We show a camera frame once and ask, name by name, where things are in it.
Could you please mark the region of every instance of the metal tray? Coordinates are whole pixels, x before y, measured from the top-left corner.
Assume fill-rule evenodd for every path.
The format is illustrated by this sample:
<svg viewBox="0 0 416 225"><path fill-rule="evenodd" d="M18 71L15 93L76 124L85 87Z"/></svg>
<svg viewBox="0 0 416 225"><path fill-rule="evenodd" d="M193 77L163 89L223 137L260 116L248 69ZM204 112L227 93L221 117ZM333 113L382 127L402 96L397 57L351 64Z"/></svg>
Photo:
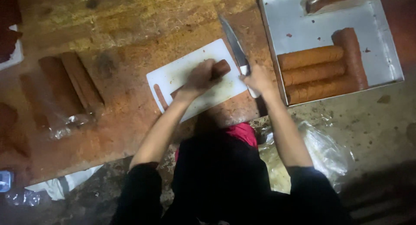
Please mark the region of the metal tray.
<svg viewBox="0 0 416 225"><path fill-rule="evenodd" d="M288 99L277 55L333 45L332 34L346 27L355 29L370 89L404 81L380 0L367 0L360 6L309 16L305 15L301 2L302 0L260 0L279 89L286 105Z"/></svg>

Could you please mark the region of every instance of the red cloth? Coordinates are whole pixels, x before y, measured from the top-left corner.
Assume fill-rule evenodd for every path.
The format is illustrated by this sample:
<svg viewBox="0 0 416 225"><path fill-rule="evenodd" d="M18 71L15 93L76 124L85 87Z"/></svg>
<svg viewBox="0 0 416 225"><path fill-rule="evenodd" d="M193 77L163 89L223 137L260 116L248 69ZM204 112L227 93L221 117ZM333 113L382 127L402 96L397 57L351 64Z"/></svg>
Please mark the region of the red cloth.
<svg viewBox="0 0 416 225"><path fill-rule="evenodd" d="M228 128L223 129L223 131L226 132L228 135L240 139L243 142L249 144L250 146L258 149L254 129L250 126L250 124L248 124L248 122L230 126ZM175 161L178 160L178 154L179 148L175 152Z"/></svg>

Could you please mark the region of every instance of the hand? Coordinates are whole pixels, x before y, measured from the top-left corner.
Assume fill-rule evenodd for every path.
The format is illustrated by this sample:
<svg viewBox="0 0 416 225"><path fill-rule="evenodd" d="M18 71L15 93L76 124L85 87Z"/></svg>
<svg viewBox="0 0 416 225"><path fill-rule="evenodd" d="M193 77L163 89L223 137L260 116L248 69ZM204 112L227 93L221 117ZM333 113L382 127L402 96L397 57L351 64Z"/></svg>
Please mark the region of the hand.
<svg viewBox="0 0 416 225"><path fill-rule="evenodd" d="M273 86L272 81L269 78L269 74L264 66L258 64L252 64L251 75L241 75L240 79L249 87L260 92L262 95L269 92L278 92L278 89Z"/></svg>
<svg viewBox="0 0 416 225"><path fill-rule="evenodd" d="M212 66L214 64L215 60L212 58L199 63L198 66L191 71L188 82L186 82L175 98L192 102L195 98L218 84L222 78L211 80Z"/></svg>

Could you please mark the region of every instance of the wooden table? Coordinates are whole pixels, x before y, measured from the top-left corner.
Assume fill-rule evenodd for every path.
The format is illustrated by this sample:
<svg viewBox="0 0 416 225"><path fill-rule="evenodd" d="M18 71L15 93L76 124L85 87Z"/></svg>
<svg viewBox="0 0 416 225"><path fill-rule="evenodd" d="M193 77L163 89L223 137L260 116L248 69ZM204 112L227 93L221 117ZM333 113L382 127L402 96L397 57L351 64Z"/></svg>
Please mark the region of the wooden table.
<svg viewBox="0 0 416 225"><path fill-rule="evenodd" d="M227 42L217 13L229 20L247 54L263 62L276 82L256 0L20 0L20 6L25 59L0 71L0 101L18 110L15 129L24 133L25 141L20 144L28 150L31 161L31 178L25 184L134 154L161 115L146 74L218 38ZM394 21L390 26L396 38L401 28ZM401 44L396 45L398 52L410 45L408 41ZM39 72L39 58L66 51L78 52L106 109L94 125L51 140L48 133L35 129L19 75ZM414 57L406 60L406 65L416 62ZM256 101L246 91L204 112L199 120L185 121L175 142L200 130L202 121L212 119L225 127L258 117Z"/></svg>

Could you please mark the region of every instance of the knife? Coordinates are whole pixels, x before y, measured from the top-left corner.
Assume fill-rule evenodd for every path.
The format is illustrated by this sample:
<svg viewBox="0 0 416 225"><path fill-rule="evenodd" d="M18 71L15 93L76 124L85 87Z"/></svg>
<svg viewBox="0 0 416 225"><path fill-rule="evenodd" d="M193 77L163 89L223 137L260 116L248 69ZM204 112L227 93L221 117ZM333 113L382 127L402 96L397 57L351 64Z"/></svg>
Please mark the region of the knife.
<svg viewBox="0 0 416 225"><path fill-rule="evenodd" d="M244 51L242 50L242 47L240 43L238 42L236 35L234 34L234 31L232 30L231 26L229 25L227 20L222 15L218 15L218 19L220 20L221 25L223 26L224 32L226 33L228 42L231 45L232 52L234 53L234 56L236 57L241 73L245 76L249 76L251 74L250 64L248 63L248 60L244 54ZM251 89L249 86L247 87L248 87L248 91L250 92L250 95L253 98L256 99L260 96L259 92Z"/></svg>

